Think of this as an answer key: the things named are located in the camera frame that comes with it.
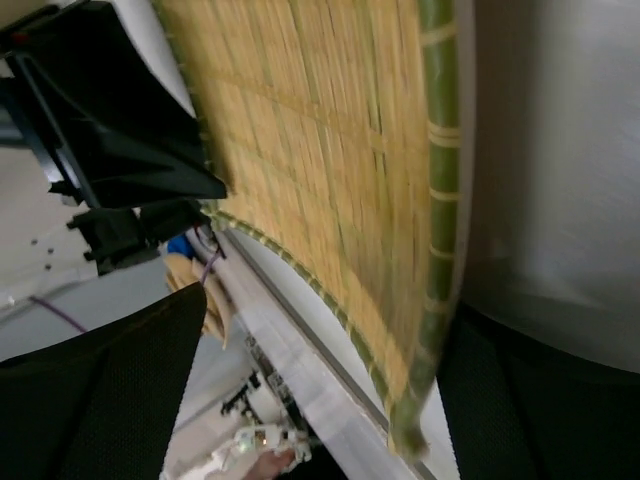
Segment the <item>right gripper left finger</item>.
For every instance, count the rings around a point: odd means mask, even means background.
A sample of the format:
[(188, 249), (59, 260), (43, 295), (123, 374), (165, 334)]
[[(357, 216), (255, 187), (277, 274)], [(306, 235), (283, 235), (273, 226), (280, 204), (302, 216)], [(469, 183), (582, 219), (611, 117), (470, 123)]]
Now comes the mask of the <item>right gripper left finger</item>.
[(189, 285), (1, 364), (4, 479), (157, 479), (206, 313)]

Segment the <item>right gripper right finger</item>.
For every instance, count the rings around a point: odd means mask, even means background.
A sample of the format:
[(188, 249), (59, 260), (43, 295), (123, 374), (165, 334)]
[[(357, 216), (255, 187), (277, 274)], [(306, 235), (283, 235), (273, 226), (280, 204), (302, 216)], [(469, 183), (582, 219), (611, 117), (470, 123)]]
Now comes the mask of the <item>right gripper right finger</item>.
[(636, 479), (639, 376), (461, 305), (438, 387), (463, 479)]

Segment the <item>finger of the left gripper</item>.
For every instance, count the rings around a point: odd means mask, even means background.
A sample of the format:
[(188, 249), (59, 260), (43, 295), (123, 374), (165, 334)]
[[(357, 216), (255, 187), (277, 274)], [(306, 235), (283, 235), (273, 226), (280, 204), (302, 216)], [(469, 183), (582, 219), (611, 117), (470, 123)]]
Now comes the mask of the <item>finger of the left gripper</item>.
[(174, 200), (135, 209), (90, 209), (67, 224), (78, 231), (100, 275), (146, 263), (159, 256), (158, 248), (172, 238), (201, 226), (206, 217), (195, 200)]
[(50, 191), (90, 208), (223, 199), (196, 120), (146, 66), (112, 3), (43, 7), (1, 30), (1, 108)]

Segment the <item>bamboo mat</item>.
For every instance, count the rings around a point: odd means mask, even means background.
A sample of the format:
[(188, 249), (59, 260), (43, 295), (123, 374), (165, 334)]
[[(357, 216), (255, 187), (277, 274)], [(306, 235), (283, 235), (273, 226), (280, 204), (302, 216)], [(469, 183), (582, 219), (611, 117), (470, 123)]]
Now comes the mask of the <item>bamboo mat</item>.
[(208, 213), (276, 253), (348, 334), (390, 449), (420, 415), (460, 291), (450, 1), (157, 1), (211, 171)]

